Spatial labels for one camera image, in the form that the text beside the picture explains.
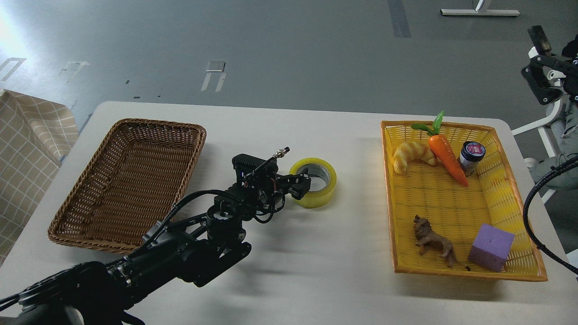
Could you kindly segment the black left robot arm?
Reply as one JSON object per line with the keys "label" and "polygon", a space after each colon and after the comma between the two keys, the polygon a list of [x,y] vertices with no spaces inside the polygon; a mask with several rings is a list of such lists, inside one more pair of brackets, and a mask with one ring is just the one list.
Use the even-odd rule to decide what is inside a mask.
{"label": "black left robot arm", "polygon": [[149,294],[181,279],[202,287],[247,257],[243,223],[270,222],[284,208],[286,195],[301,200],[312,173],[299,167],[278,174],[277,160],[233,157],[237,180],[227,190],[186,195],[144,236],[143,245],[111,263],[91,261],[47,277],[1,300],[1,309],[19,304],[8,325],[142,325],[128,313]]}

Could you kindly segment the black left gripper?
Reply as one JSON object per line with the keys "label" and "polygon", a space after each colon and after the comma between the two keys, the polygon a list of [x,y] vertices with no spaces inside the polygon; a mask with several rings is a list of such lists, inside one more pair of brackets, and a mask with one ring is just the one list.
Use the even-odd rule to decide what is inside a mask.
{"label": "black left gripper", "polygon": [[281,210],[285,205],[285,196],[290,194],[299,201],[311,188],[308,174],[258,176],[248,175],[246,187],[256,191],[254,204],[258,210]]}

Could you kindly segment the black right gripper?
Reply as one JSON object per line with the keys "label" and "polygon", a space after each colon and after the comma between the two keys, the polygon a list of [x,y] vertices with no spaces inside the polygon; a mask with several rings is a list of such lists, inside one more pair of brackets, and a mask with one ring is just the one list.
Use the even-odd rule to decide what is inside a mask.
{"label": "black right gripper", "polygon": [[[560,54],[554,54],[541,25],[533,25],[527,32],[533,46],[528,53],[529,63],[522,68],[522,77],[535,99],[541,105],[548,105],[567,95],[570,101],[576,102],[578,79],[572,76],[572,65],[577,67],[578,37],[569,41]],[[549,73],[562,74],[561,86],[554,86],[545,68],[549,68]]]}

